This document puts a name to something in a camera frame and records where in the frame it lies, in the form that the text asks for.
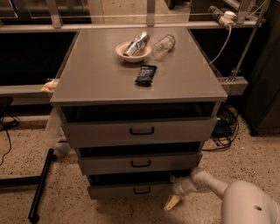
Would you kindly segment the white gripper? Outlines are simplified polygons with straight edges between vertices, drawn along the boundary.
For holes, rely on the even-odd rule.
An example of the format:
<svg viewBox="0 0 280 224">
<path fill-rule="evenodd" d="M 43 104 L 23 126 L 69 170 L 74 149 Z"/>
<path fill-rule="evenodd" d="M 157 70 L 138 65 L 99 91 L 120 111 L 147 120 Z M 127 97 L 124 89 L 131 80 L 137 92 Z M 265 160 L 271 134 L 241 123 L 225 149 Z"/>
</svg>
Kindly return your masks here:
<svg viewBox="0 0 280 224">
<path fill-rule="evenodd" d="M 176 178 L 171 173 L 168 174 L 171 181 L 171 189 L 175 194 L 169 195 L 164 205 L 165 211 L 171 211 L 180 201 L 180 198 L 195 191 L 195 185 L 189 176 Z"/>
</svg>

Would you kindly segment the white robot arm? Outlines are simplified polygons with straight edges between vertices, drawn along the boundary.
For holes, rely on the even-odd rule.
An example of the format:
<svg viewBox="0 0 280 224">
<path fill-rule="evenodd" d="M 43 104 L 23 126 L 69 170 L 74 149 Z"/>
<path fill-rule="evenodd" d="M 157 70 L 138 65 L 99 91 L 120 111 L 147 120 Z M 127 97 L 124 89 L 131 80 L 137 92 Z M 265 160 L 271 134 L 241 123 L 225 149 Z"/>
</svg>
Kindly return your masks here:
<svg viewBox="0 0 280 224">
<path fill-rule="evenodd" d="M 172 210 L 190 193 L 212 192 L 221 199 L 221 224 L 280 224 L 280 205 L 260 187 L 237 180 L 230 184 L 201 167 L 186 177 L 169 174 L 171 194 L 164 210 Z"/>
</svg>

